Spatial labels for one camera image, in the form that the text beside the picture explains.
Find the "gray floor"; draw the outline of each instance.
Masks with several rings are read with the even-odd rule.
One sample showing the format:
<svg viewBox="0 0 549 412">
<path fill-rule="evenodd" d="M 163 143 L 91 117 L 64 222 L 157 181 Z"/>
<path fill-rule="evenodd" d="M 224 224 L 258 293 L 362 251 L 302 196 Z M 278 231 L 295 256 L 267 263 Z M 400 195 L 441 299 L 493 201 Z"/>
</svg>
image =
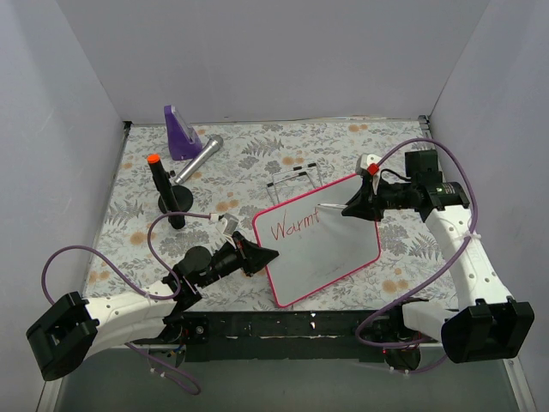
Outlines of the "gray floor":
<svg viewBox="0 0 549 412">
<path fill-rule="evenodd" d="M 201 382 L 200 396 L 150 373 L 147 361 L 128 349 L 106 350 L 63 380 L 56 411 L 518 410 L 502 361 L 446 361 L 409 379 L 353 360 L 225 360 L 183 367 Z"/>
</svg>

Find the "purple stand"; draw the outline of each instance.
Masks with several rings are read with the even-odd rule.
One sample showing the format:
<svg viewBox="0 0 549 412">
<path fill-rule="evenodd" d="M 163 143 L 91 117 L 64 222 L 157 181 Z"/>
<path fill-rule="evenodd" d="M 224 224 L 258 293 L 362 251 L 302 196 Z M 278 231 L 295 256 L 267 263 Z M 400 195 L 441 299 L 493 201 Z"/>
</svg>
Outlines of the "purple stand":
<svg viewBox="0 0 549 412">
<path fill-rule="evenodd" d="M 187 126 L 175 106 L 164 106 L 168 131 L 168 148 L 175 161 L 194 159 L 202 151 L 202 142 L 192 127 Z"/>
</svg>

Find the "metal tube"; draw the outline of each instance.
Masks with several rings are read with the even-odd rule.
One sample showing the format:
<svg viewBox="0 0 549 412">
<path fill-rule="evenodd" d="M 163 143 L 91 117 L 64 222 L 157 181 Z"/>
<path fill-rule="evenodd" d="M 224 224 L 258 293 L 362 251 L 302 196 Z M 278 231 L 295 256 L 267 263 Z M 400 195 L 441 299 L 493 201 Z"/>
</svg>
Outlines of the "metal tube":
<svg viewBox="0 0 549 412">
<path fill-rule="evenodd" d="M 197 157 L 190 161 L 181 172 L 179 172 L 173 182 L 176 185 L 182 185 L 185 180 L 192 176 L 192 173 L 198 170 L 198 167 L 202 166 L 202 164 L 207 159 L 209 159 L 211 155 L 217 152 L 222 146 L 223 138 L 221 136 L 215 136 L 209 139 L 208 143 L 206 143 L 206 146 L 204 146 L 202 152 L 200 152 Z"/>
</svg>

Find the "white pen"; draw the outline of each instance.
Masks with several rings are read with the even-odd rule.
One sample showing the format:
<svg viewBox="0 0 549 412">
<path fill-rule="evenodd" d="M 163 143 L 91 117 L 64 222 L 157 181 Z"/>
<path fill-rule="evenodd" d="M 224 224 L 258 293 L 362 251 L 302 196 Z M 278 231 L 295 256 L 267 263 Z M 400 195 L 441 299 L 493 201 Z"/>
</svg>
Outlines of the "white pen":
<svg viewBox="0 0 549 412">
<path fill-rule="evenodd" d="M 344 209 L 347 206 L 345 204 L 335 204 L 335 203 L 319 203 L 318 206 L 330 209 Z"/>
</svg>

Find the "table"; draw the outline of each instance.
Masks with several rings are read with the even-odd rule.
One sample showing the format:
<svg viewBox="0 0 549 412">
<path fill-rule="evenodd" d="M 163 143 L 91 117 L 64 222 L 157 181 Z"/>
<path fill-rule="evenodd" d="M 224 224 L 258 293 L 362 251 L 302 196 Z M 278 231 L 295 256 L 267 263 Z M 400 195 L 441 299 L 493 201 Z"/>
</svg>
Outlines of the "table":
<svg viewBox="0 0 549 412">
<path fill-rule="evenodd" d="M 254 241 L 251 219 L 272 205 L 265 189 L 271 173 L 315 161 L 327 183 L 352 173 L 363 153 L 383 155 L 399 142 L 422 136 L 417 121 L 334 120 L 195 127 L 203 142 L 219 135 L 225 145 L 185 183 L 195 198 L 190 211 L 235 214 L 241 218 L 239 230 Z M 408 147 L 418 148 L 425 145 Z M 151 255 L 146 239 L 150 223 L 160 214 L 158 192 L 146 161 L 152 153 L 160 154 L 166 170 L 178 172 L 185 164 L 171 160 L 166 127 L 132 126 L 97 243 L 97 248 L 141 287 L 166 275 Z M 404 173 L 403 150 L 388 160 L 387 167 Z M 414 212 L 388 211 L 379 233 L 382 255 L 377 262 L 287 310 L 377 309 L 443 265 L 435 239 Z M 172 229 L 164 220 L 154 230 L 154 247 L 170 265 L 193 245 L 204 245 L 213 251 L 222 243 L 214 225 L 205 220 L 188 218 L 181 231 Z M 127 285 L 95 257 L 84 294 L 99 297 L 126 290 Z M 280 310 L 264 271 L 252 278 L 233 273 L 203 289 L 202 296 L 204 299 L 191 311 Z M 449 274 L 418 296 L 439 301 L 445 307 L 457 307 Z"/>
</svg>

